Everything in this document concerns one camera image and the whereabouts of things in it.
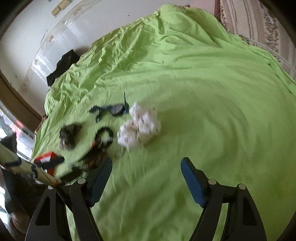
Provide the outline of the window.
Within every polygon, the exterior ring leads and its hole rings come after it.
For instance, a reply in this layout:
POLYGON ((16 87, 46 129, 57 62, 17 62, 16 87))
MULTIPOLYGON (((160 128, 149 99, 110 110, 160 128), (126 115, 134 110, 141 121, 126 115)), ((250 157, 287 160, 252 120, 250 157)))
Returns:
POLYGON ((17 155, 30 161, 35 145, 35 138, 26 126, 24 126, 1 101, 1 139, 15 134, 17 155))

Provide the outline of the striped pink blanket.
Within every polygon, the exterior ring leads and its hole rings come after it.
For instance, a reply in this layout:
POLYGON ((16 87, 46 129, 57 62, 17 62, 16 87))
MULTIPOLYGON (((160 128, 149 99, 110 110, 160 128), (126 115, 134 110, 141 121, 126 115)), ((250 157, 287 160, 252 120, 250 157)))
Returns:
POLYGON ((259 1, 215 1, 214 16, 249 45, 269 51, 295 79, 295 46, 279 20, 259 1))

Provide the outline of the red framed white tray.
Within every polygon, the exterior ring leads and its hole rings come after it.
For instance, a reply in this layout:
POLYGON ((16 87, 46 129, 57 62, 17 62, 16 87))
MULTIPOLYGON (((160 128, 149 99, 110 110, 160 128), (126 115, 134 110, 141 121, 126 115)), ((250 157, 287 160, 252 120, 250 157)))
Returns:
POLYGON ((58 156, 54 152, 47 152, 34 159, 34 164, 54 176, 55 167, 64 162, 64 157, 58 156))

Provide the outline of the white patterned scrunchie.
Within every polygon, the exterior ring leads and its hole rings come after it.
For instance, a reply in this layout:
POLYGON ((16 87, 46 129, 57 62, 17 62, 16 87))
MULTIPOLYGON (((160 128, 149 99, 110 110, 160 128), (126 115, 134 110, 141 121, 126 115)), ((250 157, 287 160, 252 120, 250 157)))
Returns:
POLYGON ((127 150, 143 147, 161 132, 162 125, 154 107, 135 102, 129 109, 131 120, 120 126, 117 143, 127 150))

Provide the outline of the black cloth on bed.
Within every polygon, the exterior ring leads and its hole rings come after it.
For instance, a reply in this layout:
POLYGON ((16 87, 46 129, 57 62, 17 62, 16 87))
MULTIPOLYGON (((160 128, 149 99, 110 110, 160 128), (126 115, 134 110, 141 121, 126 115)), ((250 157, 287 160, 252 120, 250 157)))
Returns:
POLYGON ((80 56, 73 49, 65 53, 56 64, 56 69, 46 77, 48 87, 51 87, 55 80, 65 73, 72 64, 75 64, 80 59, 80 56))

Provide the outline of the green bed sheet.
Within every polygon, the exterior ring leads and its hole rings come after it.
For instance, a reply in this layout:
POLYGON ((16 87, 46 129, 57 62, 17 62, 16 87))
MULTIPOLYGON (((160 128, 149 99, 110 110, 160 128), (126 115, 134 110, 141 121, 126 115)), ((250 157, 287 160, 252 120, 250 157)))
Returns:
POLYGON ((96 131, 117 132, 129 115, 95 105, 127 101, 157 110, 161 132, 143 147, 112 144, 113 169, 92 208, 105 240, 188 240, 202 209, 180 162, 222 185, 247 186, 268 240, 295 212, 295 83, 269 52, 227 32, 214 16, 165 4, 153 14, 96 40, 45 98, 48 118, 33 157, 62 155, 57 177, 89 150, 96 131), (71 150, 63 126, 82 125, 71 150))

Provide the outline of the grey black furry scrunchie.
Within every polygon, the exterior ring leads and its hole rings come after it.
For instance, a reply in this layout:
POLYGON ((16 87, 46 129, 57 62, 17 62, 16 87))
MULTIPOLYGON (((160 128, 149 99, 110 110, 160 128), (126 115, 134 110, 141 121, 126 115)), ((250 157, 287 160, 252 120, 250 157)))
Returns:
POLYGON ((60 148, 62 150, 71 150, 75 147, 75 137, 81 130, 82 125, 79 123, 73 123, 67 126, 63 126, 59 132, 60 148))

